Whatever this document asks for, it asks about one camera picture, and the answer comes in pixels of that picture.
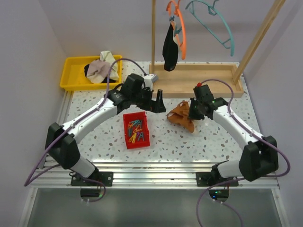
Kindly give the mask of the teal plastic hanger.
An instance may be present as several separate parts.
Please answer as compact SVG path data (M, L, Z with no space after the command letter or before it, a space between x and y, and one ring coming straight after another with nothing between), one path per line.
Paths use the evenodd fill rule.
M234 37L232 34L232 31L226 22L225 18L223 15L216 9L215 5L218 1L214 0L212 4L206 2L205 0L191 0L185 7L185 10L188 10L190 14L227 50L230 50L230 56L234 56L234 51L235 51L235 42L234 42ZM229 35L229 38L226 40L221 40L215 33L214 31L207 25L205 24L197 15L195 12L195 3L200 3L203 4L204 6L207 6L208 14L211 16L218 16L222 23L224 24L224 27L227 30L227 33Z

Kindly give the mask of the black underwear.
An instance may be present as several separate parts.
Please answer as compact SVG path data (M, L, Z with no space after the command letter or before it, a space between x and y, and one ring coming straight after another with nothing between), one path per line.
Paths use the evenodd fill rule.
M170 21L169 29L167 31L162 48L162 56L164 58L164 70L166 71L173 71L178 61L179 50L178 42L174 36L175 26L175 21Z

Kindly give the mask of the dark teal clothespin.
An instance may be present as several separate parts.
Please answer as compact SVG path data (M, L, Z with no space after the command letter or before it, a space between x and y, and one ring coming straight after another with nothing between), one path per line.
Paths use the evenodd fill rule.
M132 133L133 133L133 128L132 127L128 127L127 128L127 135L128 135L128 137L131 137Z

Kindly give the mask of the yellow clothespin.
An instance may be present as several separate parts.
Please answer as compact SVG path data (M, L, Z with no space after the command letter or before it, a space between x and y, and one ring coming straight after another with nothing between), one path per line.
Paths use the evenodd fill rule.
M135 141L136 141L136 134L133 134L133 135L129 138L128 142L130 142L130 143L135 143Z

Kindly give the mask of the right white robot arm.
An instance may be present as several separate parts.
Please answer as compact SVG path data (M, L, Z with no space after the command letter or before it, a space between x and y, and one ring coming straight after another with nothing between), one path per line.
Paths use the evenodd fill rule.
M224 161L212 166L201 180L207 186L223 185L235 177L244 177L252 182L278 169L277 142L272 136L264 137L238 119L223 98L214 98L208 85L197 84L195 97L191 99L189 118L209 118L222 126L242 149L236 161Z

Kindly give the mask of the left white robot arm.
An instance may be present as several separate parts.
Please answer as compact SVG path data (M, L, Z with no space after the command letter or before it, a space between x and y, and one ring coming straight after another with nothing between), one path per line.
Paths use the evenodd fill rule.
M83 114L62 125L51 124L46 138L46 152L63 169L73 171L77 180L89 186L102 186L101 173L80 154L78 144L101 123L132 105L152 113L166 112L161 89L157 91L156 100L152 99L153 84L158 79L156 74L142 77L132 73L124 83L107 91L100 101Z

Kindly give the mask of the orange plastic hanger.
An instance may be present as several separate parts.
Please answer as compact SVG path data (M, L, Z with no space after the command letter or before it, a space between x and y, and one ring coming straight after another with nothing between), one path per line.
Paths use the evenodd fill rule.
M166 6L166 11L169 14L169 21L173 28L173 40L178 45L179 52L181 52L181 59L184 60L187 52L187 37L185 23L179 5L179 0L170 0Z

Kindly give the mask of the brown orange underwear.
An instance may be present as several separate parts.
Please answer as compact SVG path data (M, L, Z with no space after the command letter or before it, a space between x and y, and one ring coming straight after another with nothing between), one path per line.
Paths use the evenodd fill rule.
M184 127L190 133L196 135L195 121L189 118L189 109L188 101L182 101L174 109L169 111L167 120L172 124Z

